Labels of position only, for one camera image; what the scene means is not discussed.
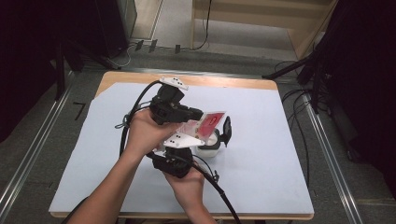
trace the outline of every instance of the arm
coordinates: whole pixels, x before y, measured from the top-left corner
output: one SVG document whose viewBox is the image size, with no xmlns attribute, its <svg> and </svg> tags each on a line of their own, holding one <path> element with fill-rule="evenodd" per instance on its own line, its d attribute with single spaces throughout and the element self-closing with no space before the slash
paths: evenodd
<svg viewBox="0 0 396 224">
<path fill-rule="evenodd" d="M 68 223 L 114 223 L 137 166 L 177 127 L 175 123 L 157 125 L 149 110 L 137 112 L 131 121 L 128 142 L 121 157 Z"/>
<path fill-rule="evenodd" d="M 178 203 L 192 223 L 216 223 L 203 203 L 204 176 L 194 168 L 183 178 L 163 173 L 174 190 Z"/>
</svg>

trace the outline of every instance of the white cardboard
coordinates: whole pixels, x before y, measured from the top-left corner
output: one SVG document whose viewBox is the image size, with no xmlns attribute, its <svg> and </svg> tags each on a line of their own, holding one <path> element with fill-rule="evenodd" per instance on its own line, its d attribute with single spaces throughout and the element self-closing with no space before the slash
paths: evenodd
<svg viewBox="0 0 396 224">
<path fill-rule="evenodd" d="M 116 83 L 92 101 L 76 147 L 67 163 L 50 212 L 70 212 L 100 184 L 119 154 L 120 124 L 146 84 Z M 157 92 L 154 86 L 142 102 Z M 190 86 L 181 103 L 203 111 L 226 111 L 233 137 L 214 158 L 219 185 L 238 214 L 313 214 L 313 206 L 291 139 L 278 91 Z M 205 182 L 211 213 L 229 213 Z M 182 213 L 162 172 L 144 158 L 121 212 Z"/>
</svg>

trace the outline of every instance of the forearm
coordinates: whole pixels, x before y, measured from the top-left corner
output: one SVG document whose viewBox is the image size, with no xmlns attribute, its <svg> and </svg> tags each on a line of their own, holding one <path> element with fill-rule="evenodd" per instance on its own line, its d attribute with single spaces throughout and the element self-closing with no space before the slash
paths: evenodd
<svg viewBox="0 0 396 224">
<path fill-rule="evenodd" d="M 114 223 L 142 158 L 125 152 L 68 223 Z"/>
</svg>

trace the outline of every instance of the metal rail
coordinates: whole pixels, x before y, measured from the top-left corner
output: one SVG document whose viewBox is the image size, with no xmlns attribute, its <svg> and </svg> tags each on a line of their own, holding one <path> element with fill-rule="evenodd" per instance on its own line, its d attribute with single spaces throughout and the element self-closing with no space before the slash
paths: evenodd
<svg viewBox="0 0 396 224">
<path fill-rule="evenodd" d="M 310 97 L 304 95 L 304 101 L 309 102 Z M 320 143 L 320 146 L 323 150 L 324 157 L 329 166 L 330 173 L 332 174 L 332 179 L 334 181 L 335 186 L 337 187 L 338 194 L 340 195 L 341 202 L 346 209 L 346 215 L 349 219 L 349 223 L 353 224 L 361 224 L 363 220 L 361 218 L 361 214 L 359 213 L 358 207 L 355 203 L 355 200 L 352 196 L 352 193 L 349 189 L 347 181 L 344 178 L 343 172 L 335 158 L 335 155 L 332 151 L 332 146 L 330 144 L 329 139 L 323 129 L 321 120 L 319 115 L 317 115 L 311 105 L 307 106 L 307 111 L 309 118 L 312 121 L 315 132 L 317 133 L 317 137 Z"/>
<path fill-rule="evenodd" d="M 38 155 L 40 154 L 41 148 L 44 146 L 54 123 L 56 122 L 59 114 L 62 111 L 62 108 L 64 107 L 64 103 L 67 100 L 75 78 L 75 75 L 72 72 L 70 72 L 68 76 L 70 84 L 61 98 L 57 102 L 53 103 L 48 115 L 38 130 L 35 139 L 23 157 L 17 171 L 15 172 L 14 176 L 12 176 L 11 180 L 7 183 L 6 188 L 2 192 L 0 199 L 0 223 L 5 222 L 12 204 L 14 204 L 15 200 L 17 199 L 27 176 L 32 170 L 32 167 L 35 164 Z"/>
</svg>

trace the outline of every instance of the hand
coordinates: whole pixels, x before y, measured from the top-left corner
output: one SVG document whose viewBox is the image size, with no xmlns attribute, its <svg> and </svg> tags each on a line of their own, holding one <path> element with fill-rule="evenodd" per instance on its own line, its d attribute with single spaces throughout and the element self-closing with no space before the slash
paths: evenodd
<svg viewBox="0 0 396 224">
<path fill-rule="evenodd" d="M 177 123 L 158 125 L 151 118 L 151 112 L 148 109 L 138 111 L 130 123 L 125 151 L 134 152 L 143 157 L 156 148 L 161 141 L 175 133 L 179 125 Z"/>
<path fill-rule="evenodd" d="M 195 168 L 183 178 L 163 173 L 174 190 L 178 203 L 183 207 L 190 221 L 195 224 L 216 223 L 203 203 L 204 176 Z"/>
<path fill-rule="evenodd" d="M 195 168 L 191 167 L 190 171 L 183 178 L 178 178 L 167 173 L 163 173 L 166 180 L 174 190 L 178 203 L 188 213 L 204 206 L 204 176 Z"/>
</svg>

